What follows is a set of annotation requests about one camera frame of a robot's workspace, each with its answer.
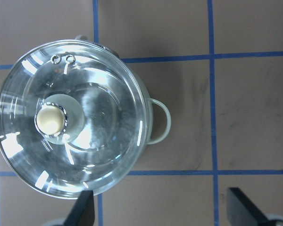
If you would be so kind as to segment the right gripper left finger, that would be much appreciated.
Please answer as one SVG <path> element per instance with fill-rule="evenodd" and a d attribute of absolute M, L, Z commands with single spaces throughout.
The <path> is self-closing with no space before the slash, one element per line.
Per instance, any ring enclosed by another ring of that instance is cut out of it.
<path fill-rule="evenodd" d="M 94 196 L 92 190 L 82 191 L 65 220 L 66 226 L 93 226 L 95 223 Z"/>

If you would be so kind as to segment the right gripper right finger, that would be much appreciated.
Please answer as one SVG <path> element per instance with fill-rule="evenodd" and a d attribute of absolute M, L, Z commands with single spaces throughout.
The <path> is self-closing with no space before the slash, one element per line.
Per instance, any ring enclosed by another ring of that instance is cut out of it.
<path fill-rule="evenodd" d="M 232 226 L 267 226 L 263 212 L 238 187 L 227 189 L 226 215 Z"/>

